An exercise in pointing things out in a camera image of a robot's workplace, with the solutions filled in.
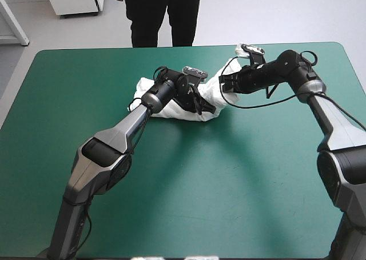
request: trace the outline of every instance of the black arm segment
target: black arm segment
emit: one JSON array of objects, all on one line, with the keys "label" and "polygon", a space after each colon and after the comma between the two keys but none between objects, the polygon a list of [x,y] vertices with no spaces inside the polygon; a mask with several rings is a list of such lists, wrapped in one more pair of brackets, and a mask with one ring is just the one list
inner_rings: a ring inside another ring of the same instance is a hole
[{"label": "black arm segment", "polygon": [[238,73],[222,76],[220,82],[223,92],[244,94],[287,82],[299,101],[309,105],[324,133],[318,147],[318,171],[333,204],[344,212],[329,259],[365,260],[366,132],[322,97],[327,88],[312,69],[314,64],[287,50],[275,61],[252,62]]}]

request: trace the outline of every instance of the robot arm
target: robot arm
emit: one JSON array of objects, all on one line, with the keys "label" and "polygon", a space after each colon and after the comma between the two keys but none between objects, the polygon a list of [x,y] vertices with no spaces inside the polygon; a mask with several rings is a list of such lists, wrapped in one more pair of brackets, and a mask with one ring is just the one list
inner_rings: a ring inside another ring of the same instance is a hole
[{"label": "robot arm", "polygon": [[316,62],[311,64],[302,54],[287,50],[265,63],[263,50],[248,45],[242,49],[249,54],[251,65],[223,75],[223,92],[248,94],[287,82],[299,101],[310,106],[324,133],[318,147],[318,171],[333,204],[344,213],[329,257],[365,260],[366,131],[351,124],[325,96],[326,86],[312,69]]},{"label": "robot arm", "polygon": [[111,129],[97,132],[77,150],[47,251],[50,260],[75,256],[93,196],[105,193],[127,174],[136,145],[133,138],[143,131],[153,113],[159,113],[172,99],[192,112],[215,111],[197,90],[207,74],[190,67],[185,67],[184,73],[165,67],[156,72],[155,84],[141,97],[141,105]]}]

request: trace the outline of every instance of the white cloth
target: white cloth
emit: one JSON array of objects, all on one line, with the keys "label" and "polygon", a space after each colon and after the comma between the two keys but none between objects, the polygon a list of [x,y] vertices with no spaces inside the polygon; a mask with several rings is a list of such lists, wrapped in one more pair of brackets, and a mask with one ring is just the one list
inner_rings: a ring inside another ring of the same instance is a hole
[{"label": "white cloth", "polygon": [[[163,117],[163,118],[175,118],[187,121],[208,121],[215,117],[218,117],[220,111],[227,105],[225,100],[222,98],[220,93],[220,83],[219,76],[222,73],[222,69],[220,69],[214,77],[212,77],[206,84],[200,84],[198,86],[198,91],[201,96],[209,102],[211,105],[216,107],[216,111],[214,114],[203,111],[202,115],[198,115],[197,113],[191,113],[182,109],[174,100],[171,100],[163,109],[157,114],[153,114],[152,117]],[[241,66],[237,59],[233,60],[230,65],[225,69],[224,74],[236,73],[241,70]],[[147,79],[142,77],[140,81],[137,83],[136,92],[134,98],[141,98],[141,96],[147,92],[154,85],[154,80]],[[236,103],[239,98],[236,93],[224,93],[224,97],[230,103]],[[134,110],[139,104],[140,100],[135,100],[131,104],[131,110]]]}]

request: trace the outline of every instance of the silver arm segment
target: silver arm segment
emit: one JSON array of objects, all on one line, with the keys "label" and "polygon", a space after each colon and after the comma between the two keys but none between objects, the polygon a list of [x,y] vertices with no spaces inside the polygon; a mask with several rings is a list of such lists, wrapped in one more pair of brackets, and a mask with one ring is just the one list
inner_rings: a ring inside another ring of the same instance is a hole
[{"label": "silver arm segment", "polygon": [[105,193],[127,174],[132,163],[132,139],[149,116],[148,108],[140,105],[77,150],[47,252],[49,259],[65,260],[75,255],[93,195]]},{"label": "silver arm segment", "polygon": [[[303,84],[297,93],[325,93],[321,80]],[[366,132],[355,127],[329,100],[299,95],[324,133],[318,171],[333,204],[344,212],[327,259],[366,259]]]}]

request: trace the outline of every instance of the black pants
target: black pants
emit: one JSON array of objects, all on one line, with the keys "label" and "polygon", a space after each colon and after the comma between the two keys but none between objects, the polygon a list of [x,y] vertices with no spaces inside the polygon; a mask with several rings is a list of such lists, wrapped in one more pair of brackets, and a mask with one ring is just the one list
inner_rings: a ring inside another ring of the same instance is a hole
[{"label": "black pants", "polygon": [[158,31],[166,8],[172,27],[173,46],[191,46],[197,26],[200,0],[125,0],[132,21],[133,47],[157,47]]}]

